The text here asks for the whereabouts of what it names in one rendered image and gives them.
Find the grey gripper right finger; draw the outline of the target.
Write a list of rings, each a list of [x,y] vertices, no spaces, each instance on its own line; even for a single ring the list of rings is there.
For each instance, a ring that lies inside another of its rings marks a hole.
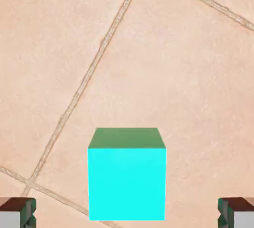
[[[254,228],[254,197],[218,199],[218,228]]]

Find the small cyan cube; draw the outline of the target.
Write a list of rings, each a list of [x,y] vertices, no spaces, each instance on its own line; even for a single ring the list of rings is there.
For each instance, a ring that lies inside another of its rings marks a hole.
[[[167,151],[157,128],[97,128],[87,149],[92,221],[163,221]]]

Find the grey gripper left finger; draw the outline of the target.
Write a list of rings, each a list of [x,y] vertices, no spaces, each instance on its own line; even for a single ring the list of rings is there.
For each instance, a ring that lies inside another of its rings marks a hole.
[[[0,228],[36,228],[35,198],[0,197]]]

